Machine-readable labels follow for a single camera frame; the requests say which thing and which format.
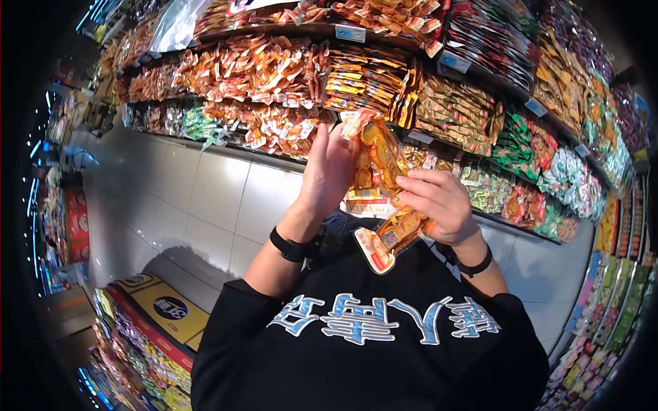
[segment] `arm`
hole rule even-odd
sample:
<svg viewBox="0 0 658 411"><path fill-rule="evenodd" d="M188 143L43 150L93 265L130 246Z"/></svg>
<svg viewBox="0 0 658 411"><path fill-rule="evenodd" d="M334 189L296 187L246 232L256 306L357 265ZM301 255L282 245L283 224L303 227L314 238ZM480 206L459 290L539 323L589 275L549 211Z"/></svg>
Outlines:
<svg viewBox="0 0 658 411"><path fill-rule="evenodd" d="M284 240L310 241L324 217L335 210L352 184L355 173L356 143L344 140L338 125L329 135L326 124L318 126L299 197L276 225ZM249 266L244 280L261 294L282 299L299 279L301 263L281 256L267 240Z"/></svg>
<svg viewBox="0 0 658 411"><path fill-rule="evenodd" d="M482 237L482 230L473 220L468 192L452 173L416 169L410 170L408 177L398 177L396 181L406 189L400 194L400 199L434 222L425 233L428 237L451 246L459 261L467 267L484 261L487 243ZM509 292L494 259L473 278L462 276L488 297Z"/></svg>

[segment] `white tile floor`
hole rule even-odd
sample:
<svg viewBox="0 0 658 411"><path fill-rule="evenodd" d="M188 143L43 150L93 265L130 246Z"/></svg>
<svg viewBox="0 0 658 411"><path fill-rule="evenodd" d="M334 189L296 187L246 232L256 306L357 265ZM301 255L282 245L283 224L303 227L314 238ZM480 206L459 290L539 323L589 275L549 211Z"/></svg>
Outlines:
<svg viewBox="0 0 658 411"><path fill-rule="evenodd" d="M74 132L70 142L91 155L76 155L86 166L91 230L86 286L150 272L210 311L224 282L244 275L296 198L301 174L200 153L115 124L100 140ZM550 352L577 298L593 226L582 224L562 246L487 225L483 231Z"/></svg>

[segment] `right hand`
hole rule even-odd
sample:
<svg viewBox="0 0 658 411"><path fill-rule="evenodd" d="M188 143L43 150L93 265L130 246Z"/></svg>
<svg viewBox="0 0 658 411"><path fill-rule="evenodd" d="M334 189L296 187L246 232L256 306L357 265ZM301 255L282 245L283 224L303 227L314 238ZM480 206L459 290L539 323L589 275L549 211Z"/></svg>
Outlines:
<svg viewBox="0 0 658 411"><path fill-rule="evenodd" d="M458 247L480 233L470 211L468 191L451 172L417 168L407 175L396 179L406 190L399 198L434 222L425 233L428 237Z"/></svg>

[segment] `spicy snack package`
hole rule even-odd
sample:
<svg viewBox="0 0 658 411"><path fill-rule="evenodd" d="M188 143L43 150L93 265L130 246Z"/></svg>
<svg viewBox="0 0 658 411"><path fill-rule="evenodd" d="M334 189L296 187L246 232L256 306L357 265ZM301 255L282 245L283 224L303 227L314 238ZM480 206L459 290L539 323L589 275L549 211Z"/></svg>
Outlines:
<svg viewBox="0 0 658 411"><path fill-rule="evenodd" d="M395 179L406 176L409 168L381 115L359 109L343 116L343 120L345 117L349 118L345 121L343 137L359 143L354 187L368 189L377 185L397 207L376 231L359 228L354 232L372 271L384 275L395 265L395 256L417 239L431 221L423 213L403 205L397 197L403 190Z"/></svg>

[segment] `black wristband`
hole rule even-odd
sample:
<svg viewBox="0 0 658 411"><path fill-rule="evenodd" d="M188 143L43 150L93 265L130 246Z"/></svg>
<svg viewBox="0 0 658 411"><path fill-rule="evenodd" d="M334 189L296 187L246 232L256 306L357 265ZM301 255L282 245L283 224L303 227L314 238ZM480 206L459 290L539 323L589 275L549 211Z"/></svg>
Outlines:
<svg viewBox="0 0 658 411"><path fill-rule="evenodd" d="M302 262L304 258L315 257L322 245L322 238L322 235L316 234L308 243L300 244L292 240L284 240L276 231L276 227L270 233L270 241L281 251L281 256L292 262Z"/></svg>
<svg viewBox="0 0 658 411"><path fill-rule="evenodd" d="M479 274L487 269L487 267L492 263L493 257L494 256L492 255L492 250L489 248L489 245L487 244L487 255L486 257L484 257L484 261L482 261L475 267L466 267L464 264L457 262L457 267L459 268L459 271L466 274L469 278L473 278L475 274Z"/></svg>

